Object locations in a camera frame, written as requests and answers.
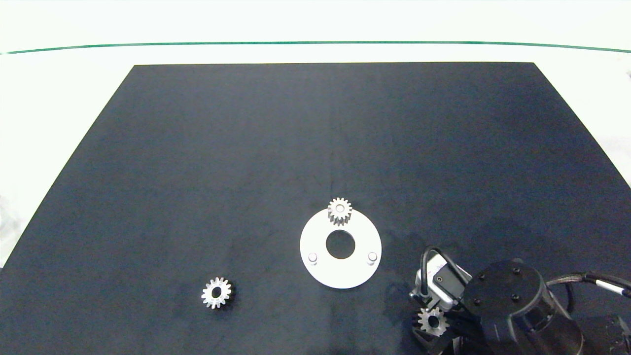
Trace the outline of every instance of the black cable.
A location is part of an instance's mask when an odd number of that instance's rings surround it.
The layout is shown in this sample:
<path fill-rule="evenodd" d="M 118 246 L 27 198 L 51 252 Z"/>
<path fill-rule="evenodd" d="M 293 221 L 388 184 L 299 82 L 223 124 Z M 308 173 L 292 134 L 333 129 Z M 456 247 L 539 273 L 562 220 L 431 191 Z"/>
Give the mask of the black cable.
<path fill-rule="evenodd" d="M 458 279 L 460 279 L 460 282 L 462 282 L 463 285 L 466 286 L 466 284 L 467 284 L 467 276 L 456 265 L 456 263 L 454 263 L 454 260 L 451 260 L 449 255 L 443 253 L 442 250 L 440 250 L 439 247 L 434 246 L 434 245 L 430 245 L 430 246 L 427 246 L 425 248 L 425 250 L 423 251 L 423 255 L 421 257 L 421 270 L 422 270 L 422 272 L 421 272 L 421 296 L 423 296 L 423 297 L 429 296 L 429 292 L 427 291 L 427 259 L 428 259 L 429 254 L 430 254 L 431 251 L 435 251 L 440 256 L 442 256 L 443 259 L 445 259 L 445 261 L 447 262 L 447 264 L 451 268 L 451 270 L 456 274 L 456 276 L 458 276 Z"/>
<path fill-rule="evenodd" d="M 610 284 L 614 284 L 617 286 L 620 286 L 624 289 L 631 289 L 631 282 L 627 281 L 625 279 L 621 279 L 619 277 L 615 277 L 615 276 L 611 276 L 611 275 L 607 275 L 607 274 L 599 274 L 597 272 L 586 272 L 585 279 L 587 280 L 603 280 L 603 281 L 607 281 Z"/>
<path fill-rule="evenodd" d="M 567 291 L 567 306 L 565 310 L 567 313 L 574 312 L 574 287 L 570 282 L 565 284 L 565 290 Z"/>
<path fill-rule="evenodd" d="M 600 274 L 596 272 L 581 272 L 581 273 L 577 272 L 574 274 L 562 275 L 559 277 L 555 277 L 554 279 L 546 282 L 546 285 L 547 286 L 552 286 L 552 285 L 557 285 L 557 284 L 569 285 L 573 282 L 587 282 L 590 284 L 595 284 L 597 286 L 603 287 L 602 284 L 599 285 L 596 282 L 599 280 L 606 282 L 608 284 L 620 287 L 622 289 L 620 294 L 622 294 L 622 296 L 625 296 L 626 298 L 631 298 L 631 282 L 625 279 L 621 279 L 619 277 L 615 277 L 615 276 L 607 275 L 607 274 Z"/>

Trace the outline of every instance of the green line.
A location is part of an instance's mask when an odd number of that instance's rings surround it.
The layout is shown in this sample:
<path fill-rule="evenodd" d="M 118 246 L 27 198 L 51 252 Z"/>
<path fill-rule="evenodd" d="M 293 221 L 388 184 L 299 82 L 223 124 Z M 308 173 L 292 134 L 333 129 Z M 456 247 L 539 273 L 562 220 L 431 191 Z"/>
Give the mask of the green line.
<path fill-rule="evenodd" d="M 523 42 L 485 42 L 471 40 L 315 40 L 315 41 L 274 41 L 274 42 L 150 42 L 150 43 L 114 43 L 114 44 L 88 44 L 69 45 L 67 47 L 51 47 L 39 49 L 25 49 L 22 51 L 10 51 L 2 54 L 20 54 L 33 52 L 61 51 L 64 49 L 84 49 L 103 47 L 141 47 L 145 45 L 239 45 L 239 44 L 491 44 L 491 45 L 521 45 L 528 47 L 552 47 L 566 49 L 584 49 L 587 51 L 605 51 L 631 53 L 631 49 L 616 49 L 602 47 L 586 47 L 583 45 L 523 43 Z"/>

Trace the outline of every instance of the metal gear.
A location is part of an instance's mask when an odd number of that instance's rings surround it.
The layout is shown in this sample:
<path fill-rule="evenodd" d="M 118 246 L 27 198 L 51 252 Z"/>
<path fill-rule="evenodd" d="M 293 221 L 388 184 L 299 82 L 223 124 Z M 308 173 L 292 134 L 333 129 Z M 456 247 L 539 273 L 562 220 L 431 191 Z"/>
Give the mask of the metal gear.
<path fill-rule="evenodd" d="M 232 293 L 231 286 L 232 284 L 228 280 L 224 280 L 223 277 L 215 277 L 214 280 L 210 280 L 210 283 L 206 284 L 204 293 L 201 295 L 206 307 L 215 309 L 221 307 L 222 304 L 226 304 L 226 300 L 230 299 L 230 294 Z M 216 288 L 220 289 L 220 293 L 219 296 L 213 297 L 213 290 Z"/>
<path fill-rule="evenodd" d="M 347 199 L 338 197 L 329 203 L 327 211 L 331 222 L 337 226 L 342 226 L 344 223 L 348 223 L 348 220 L 351 218 L 353 207 L 351 207 L 351 203 Z"/>
<path fill-rule="evenodd" d="M 432 308 L 431 310 L 422 308 L 416 315 L 420 330 L 428 334 L 440 337 L 449 328 L 445 314 L 440 308 Z"/>

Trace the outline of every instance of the black motor housing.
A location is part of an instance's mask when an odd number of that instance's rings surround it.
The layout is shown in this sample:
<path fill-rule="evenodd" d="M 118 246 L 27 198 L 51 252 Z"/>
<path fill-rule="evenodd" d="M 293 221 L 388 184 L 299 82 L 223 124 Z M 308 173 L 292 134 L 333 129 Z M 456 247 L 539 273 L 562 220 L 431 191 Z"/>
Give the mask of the black motor housing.
<path fill-rule="evenodd" d="M 495 355 L 586 353 L 578 324 L 541 274 L 521 262 L 497 262 L 475 275 L 464 290 L 463 304 L 479 318 Z"/>

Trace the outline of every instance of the robotic arm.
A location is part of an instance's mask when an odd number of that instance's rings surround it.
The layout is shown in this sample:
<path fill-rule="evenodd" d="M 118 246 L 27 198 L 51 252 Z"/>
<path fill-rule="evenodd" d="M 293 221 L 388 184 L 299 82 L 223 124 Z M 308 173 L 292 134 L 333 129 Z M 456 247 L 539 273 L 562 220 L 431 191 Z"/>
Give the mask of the robotic arm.
<path fill-rule="evenodd" d="M 589 282 L 631 298 L 631 282 L 569 274 L 547 283 L 521 260 L 471 276 L 439 248 L 424 252 L 410 292 L 420 308 L 412 331 L 429 355 L 629 355 L 631 333 L 619 316 L 573 320 L 572 283 Z M 565 284 L 568 308 L 548 286 Z"/>

